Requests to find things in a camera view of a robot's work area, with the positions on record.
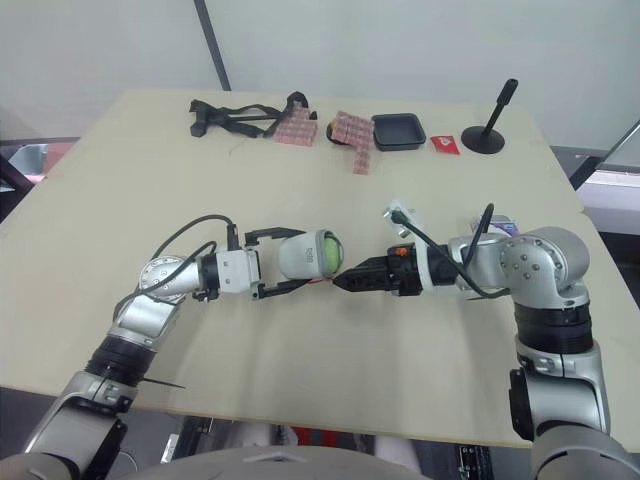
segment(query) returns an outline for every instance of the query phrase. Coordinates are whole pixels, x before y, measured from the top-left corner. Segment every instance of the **black pole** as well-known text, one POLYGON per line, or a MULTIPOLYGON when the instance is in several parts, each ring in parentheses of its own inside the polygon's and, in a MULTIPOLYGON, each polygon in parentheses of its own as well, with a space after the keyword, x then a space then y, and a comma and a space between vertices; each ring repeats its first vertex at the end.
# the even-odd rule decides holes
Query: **black pole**
POLYGON ((231 85, 229 84, 227 71, 224 68, 222 55, 220 54, 220 48, 218 47, 218 42, 216 41, 216 35, 213 33, 213 25, 211 25, 211 17, 209 17, 207 4, 205 3, 205 0, 193 0, 193 4, 196 7, 196 12, 198 13, 198 18, 200 19, 200 26, 202 27, 204 38, 207 41, 211 59, 213 60, 213 64, 216 67, 216 72, 218 73, 220 85, 222 86, 223 90, 229 92, 231 91, 231 85))

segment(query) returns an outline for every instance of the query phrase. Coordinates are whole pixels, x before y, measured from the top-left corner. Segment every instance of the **gray floor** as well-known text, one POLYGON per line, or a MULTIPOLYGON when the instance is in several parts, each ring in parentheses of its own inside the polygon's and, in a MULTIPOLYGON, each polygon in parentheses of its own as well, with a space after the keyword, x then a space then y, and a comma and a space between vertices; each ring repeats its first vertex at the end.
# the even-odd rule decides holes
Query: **gray floor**
MULTIPOLYGON (((585 155, 594 152, 576 152, 573 149, 554 148, 560 164, 571 175, 585 155)), ((22 450, 38 419, 46 411, 51 397, 0 388, 0 458, 22 450)), ((140 469, 156 465, 171 433, 179 433, 182 417, 162 412, 132 410, 123 417, 129 432, 122 449, 131 455, 140 469)), ((415 441, 424 474, 436 480, 457 479, 455 455, 451 444, 415 441)), ((528 449, 491 448, 494 477, 497 480, 530 479, 528 449)), ((640 455, 635 455, 640 463, 640 455)), ((134 471, 134 463, 126 455, 119 455, 109 479, 114 480, 134 471)))

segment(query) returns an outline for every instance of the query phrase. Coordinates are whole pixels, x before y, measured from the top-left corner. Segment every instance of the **black strap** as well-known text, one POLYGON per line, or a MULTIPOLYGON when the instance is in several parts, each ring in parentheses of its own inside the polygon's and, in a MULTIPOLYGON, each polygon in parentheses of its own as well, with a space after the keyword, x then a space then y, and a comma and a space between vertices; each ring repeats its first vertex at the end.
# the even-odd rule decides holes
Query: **black strap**
POLYGON ((260 135, 268 138, 275 133, 280 122, 293 111, 294 102, 300 102, 305 108, 309 107, 307 98, 301 92, 293 92, 287 97, 287 105, 282 112, 276 108, 261 104, 247 105, 246 107, 233 109, 226 107, 217 108, 202 100, 193 100, 189 111, 196 114, 196 121, 191 125, 191 135, 194 137, 202 137, 207 133, 210 125, 218 125, 229 132, 241 133, 251 138, 256 138, 260 135), (245 113, 249 110, 260 110, 264 115, 232 117, 232 115, 245 113), (242 123, 243 121, 256 120, 274 120, 274 122, 266 130, 256 127, 255 125, 242 123))

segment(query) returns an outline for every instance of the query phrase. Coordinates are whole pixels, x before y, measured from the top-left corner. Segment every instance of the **wire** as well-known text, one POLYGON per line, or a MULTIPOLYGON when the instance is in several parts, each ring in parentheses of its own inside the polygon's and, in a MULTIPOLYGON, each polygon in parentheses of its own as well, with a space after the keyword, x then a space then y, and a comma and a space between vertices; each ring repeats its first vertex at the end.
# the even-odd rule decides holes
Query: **wire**
MULTIPOLYGON (((191 264, 191 262, 193 262, 196 259, 196 257, 198 255, 200 255, 202 252, 204 252, 209 247, 212 247, 211 251, 214 252, 216 246, 217 246, 217 243, 215 241, 213 241, 213 240, 210 241, 210 242, 204 243, 197 250, 195 250, 191 255, 189 255, 187 258, 185 258, 184 261, 180 264, 180 266, 178 268, 176 268, 169 276, 167 276, 167 278, 165 278, 164 280, 162 280, 162 281, 160 281, 160 282, 158 282, 155 285, 152 285, 150 287, 143 288, 143 289, 137 289, 133 293, 130 293, 129 295, 124 297, 122 300, 120 300, 118 303, 116 303, 116 306, 115 306, 115 308, 113 310, 113 319, 114 319, 114 321, 117 318, 118 314, 120 313, 120 310, 122 309, 123 305, 125 303, 127 303, 129 300, 132 300, 132 299, 134 299, 134 298, 136 298, 136 297, 138 297, 140 295, 148 295, 150 292, 153 292, 154 290, 166 285, 171 280, 175 279, 178 275, 180 275, 184 270, 186 270, 186 268, 191 264)), ((169 303, 171 305, 175 305, 174 303, 167 302, 166 300, 162 300, 162 299, 152 298, 152 300, 160 301, 162 303, 169 303)))
POLYGON ((133 463, 133 468, 136 472, 139 470, 138 462, 136 462, 136 459, 133 458, 133 455, 131 455, 129 452, 125 452, 124 450, 118 450, 118 454, 127 457, 131 461, 131 463, 133 463))
POLYGON ((202 223, 202 222, 207 221, 207 220, 222 220, 223 222, 227 222, 227 225, 233 225, 233 222, 231 221, 231 219, 229 217, 224 216, 224 215, 215 215, 214 214, 214 215, 204 215, 203 217, 198 217, 195 220, 192 220, 189 223, 187 223, 184 227, 182 227, 176 233, 174 233, 169 238, 167 238, 162 243, 162 245, 160 245, 157 248, 157 250, 154 252, 153 256, 151 257, 151 260, 153 260, 154 258, 158 257, 162 253, 162 251, 169 246, 169 244, 171 242, 173 242, 176 238, 178 238, 184 232, 189 230, 194 225, 197 225, 198 223, 202 223))
POLYGON ((418 238, 420 238, 423 242, 429 245, 429 247, 433 248, 436 252, 438 252, 447 262, 451 264, 453 268, 455 268, 458 274, 463 278, 465 282, 467 282, 467 284, 473 289, 473 291, 476 292, 478 295, 480 295, 482 298, 498 298, 498 297, 503 297, 504 295, 509 294, 508 288, 503 288, 502 290, 498 290, 497 292, 492 292, 492 293, 485 292, 484 290, 482 290, 482 288, 480 288, 478 284, 474 282, 471 279, 471 277, 469 277, 466 270, 458 262, 456 262, 453 258, 451 258, 451 256, 447 252, 445 252, 442 248, 440 248, 440 246, 436 242, 434 242, 431 238, 429 238, 429 236, 426 233, 420 231, 418 228, 414 227, 411 223, 409 223, 409 221, 407 220, 407 217, 405 217, 405 215, 402 212, 398 210, 394 210, 393 213, 391 214, 391 220, 394 223, 398 223, 408 228, 418 238))
POLYGON ((475 233, 473 234, 473 239, 471 239, 471 244, 469 245, 469 249, 467 250, 467 255, 464 257, 462 262, 462 266, 466 270, 466 268, 471 263, 471 259, 473 258, 473 254, 476 253, 476 247, 478 246, 478 241, 480 240, 480 235, 483 233, 487 233, 489 230, 489 225, 491 224, 491 217, 493 217, 493 203, 487 205, 482 212, 482 217, 480 217, 480 222, 478 223, 478 227, 476 228, 475 233))

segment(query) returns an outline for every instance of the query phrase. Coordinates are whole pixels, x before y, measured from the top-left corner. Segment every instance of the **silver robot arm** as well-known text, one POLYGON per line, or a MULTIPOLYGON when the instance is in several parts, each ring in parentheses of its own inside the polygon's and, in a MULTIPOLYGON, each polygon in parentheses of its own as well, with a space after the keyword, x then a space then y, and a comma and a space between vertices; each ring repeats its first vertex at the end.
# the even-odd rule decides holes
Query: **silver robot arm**
POLYGON ((397 202, 384 216, 398 235, 419 240, 343 271, 334 283, 398 296, 511 295, 521 365, 510 372, 511 417, 516 433, 534 442, 533 478, 604 478, 604 472, 611 479, 640 478, 630 455, 609 436, 600 348, 582 281, 589 253, 580 238, 555 227, 517 237, 483 234, 468 258, 473 237, 437 245, 397 202))
MULTIPOLYGON (((191 222, 179 233, 202 219, 206 218, 191 222)), ((187 295, 209 301, 220 293, 249 292, 259 300, 333 275, 342 262, 340 242, 328 230, 256 230, 245 234, 245 242, 241 248, 236 226, 228 220, 229 250, 214 252, 215 242, 208 242, 187 258, 152 258, 142 269, 136 291, 116 306, 113 324, 85 369, 71 378, 44 415, 25 453, 0 462, 0 476, 11 480, 103 479, 127 431, 118 415, 133 404, 137 386, 145 380, 187 295), (278 259, 287 280, 273 287, 261 282, 256 250, 261 237, 285 239, 278 259), (332 249, 325 248, 327 242, 332 249), (211 253, 198 256, 209 246, 213 246, 211 253)))

